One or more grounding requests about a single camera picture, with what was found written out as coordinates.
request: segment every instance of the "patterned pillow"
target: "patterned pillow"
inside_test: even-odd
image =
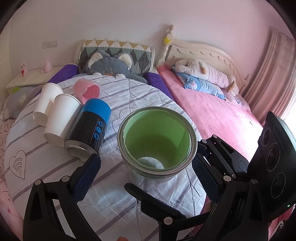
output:
[[[42,85],[37,87],[14,87],[3,105],[1,119],[17,118],[24,107],[34,98]]]
[[[191,89],[196,91],[201,91],[204,93],[208,93],[214,96],[219,97],[220,99],[225,99],[225,95],[223,94],[222,90],[219,86],[212,84],[210,82],[207,82],[205,80],[201,80],[198,78],[195,78],[191,75],[185,74],[185,73],[178,73],[176,72],[176,75],[181,80],[181,82],[184,85],[185,89]]]
[[[151,48],[147,45],[112,40],[86,39],[80,51],[79,73],[82,73],[86,62],[98,50],[105,51],[111,57],[122,52],[129,53],[133,58],[135,65],[134,74],[136,75],[142,76],[150,69],[152,52]]]

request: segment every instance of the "white wall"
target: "white wall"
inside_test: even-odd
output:
[[[291,37],[265,0],[28,0],[13,16],[10,36],[12,75],[25,62],[41,68],[73,61],[84,38],[132,41],[155,47],[158,55],[169,24],[174,36],[217,46],[232,56],[242,74],[256,74],[270,25]],[[59,38],[57,48],[42,42]]]
[[[11,21],[5,26],[0,35],[0,109],[8,97],[5,86],[12,80],[10,61],[9,61],[9,37]]]

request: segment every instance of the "gray cat plush toy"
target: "gray cat plush toy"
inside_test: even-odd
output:
[[[111,57],[105,51],[98,50],[92,54],[82,72],[87,75],[110,75],[136,80],[148,84],[143,77],[133,74],[135,66],[129,53],[120,53]]]

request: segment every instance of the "pink curtain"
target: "pink curtain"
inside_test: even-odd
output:
[[[295,57],[295,41],[272,30],[263,64],[244,95],[262,125],[269,111],[284,118],[295,102]]]

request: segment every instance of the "nightstand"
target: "nightstand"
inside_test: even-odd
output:
[[[52,67],[52,70],[48,73],[42,73],[42,69],[29,70],[24,77],[21,77],[20,75],[16,76],[12,81],[8,83],[8,85],[6,85],[5,88],[10,93],[10,90],[16,86],[22,87],[28,85],[46,84],[62,68],[63,66]]]

